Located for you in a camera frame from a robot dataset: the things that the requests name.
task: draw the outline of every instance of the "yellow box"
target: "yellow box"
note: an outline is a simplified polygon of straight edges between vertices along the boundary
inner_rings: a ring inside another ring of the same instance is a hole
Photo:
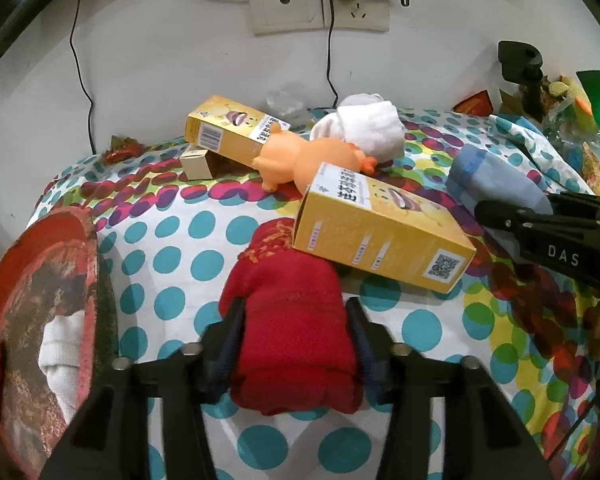
[[[231,99],[213,95],[187,117],[184,139],[251,168],[251,161],[269,139],[269,128],[274,121],[283,130],[290,126]]]
[[[195,144],[190,144],[180,155],[180,163],[188,180],[215,178],[220,160],[221,156],[217,153],[199,148]]]
[[[475,254],[446,208],[325,162],[302,200],[293,247],[442,293]]]

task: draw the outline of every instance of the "electrical outlet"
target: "electrical outlet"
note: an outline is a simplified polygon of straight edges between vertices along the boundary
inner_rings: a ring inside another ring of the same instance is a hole
[[[249,10],[256,35],[324,28],[322,0],[249,0]]]
[[[331,23],[329,0],[322,0],[324,26]],[[389,30],[389,0],[333,0],[334,28]]]

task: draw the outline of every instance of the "orange toy pig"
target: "orange toy pig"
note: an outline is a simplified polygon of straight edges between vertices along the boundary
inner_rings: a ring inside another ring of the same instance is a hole
[[[376,160],[365,156],[354,144],[331,137],[309,142],[293,132],[282,131],[279,123],[272,123],[270,132],[260,155],[253,159],[264,191],[274,192],[279,184],[293,180],[304,194],[323,162],[366,174],[376,168]]]

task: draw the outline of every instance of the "screw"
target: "screw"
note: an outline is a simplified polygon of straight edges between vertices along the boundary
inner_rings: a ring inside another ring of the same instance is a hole
[[[480,361],[478,361],[477,357],[474,357],[472,355],[467,355],[460,359],[460,364],[463,367],[468,368],[469,370],[477,370],[478,368],[480,368]]]
[[[113,359],[112,366],[114,370],[126,370],[131,366],[131,359],[128,357],[116,357]]]
[[[391,347],[391,353],[397,357],[407,357],[413,350],[407,343],[395,343]]]
[[[182,347],[181,352],[188,357],[198,355],[202,352],[202,345],[200,343],[187,343]]]

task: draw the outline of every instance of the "polka dot bedsheet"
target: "polka dot bedsheet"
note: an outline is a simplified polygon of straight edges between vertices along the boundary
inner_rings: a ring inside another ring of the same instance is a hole
[[[519,278],[506,253],[445,192],[445,179],[459,149],[472,143],[542,189],[586,192],[586,184],[544,137],[509,121],[409,108],[400,118],[404,157],[382,164],[374,176],[449,208],[477,253],[449,294],[350,270],[342,276],[344,296],[359,295],[373,321],[428,357],[477,356],[548,454],[593,395],[582,316],[594,298],[587,287],[542,267]],[[533,161],[516,147],[521,143]],[[176,139],[113,166],[90,156],[55,177],[31,219],[61,205],[93,215],[118,303],[120,353],[135,361],[167,357],[199,339],[219,320],[222,287],[254,229],[298,210],[300,195],[291,184],[264,193],[258,173],[245,168],[188,182],[178,160],[185,148]],[[151,400],[148,414],[153,480],[165,475],[159,402]],[[228,395],[203,411],[220,480],[374,478],[390,416],[389,407],[365,400],[353,415],[317,408],[264,417],[238,408]],[[442,477],[443,420],[443,401],[435,399],[429,480]],[[586,467],[595,422],[592,410],[553,461],[556,478],[574,478]]]

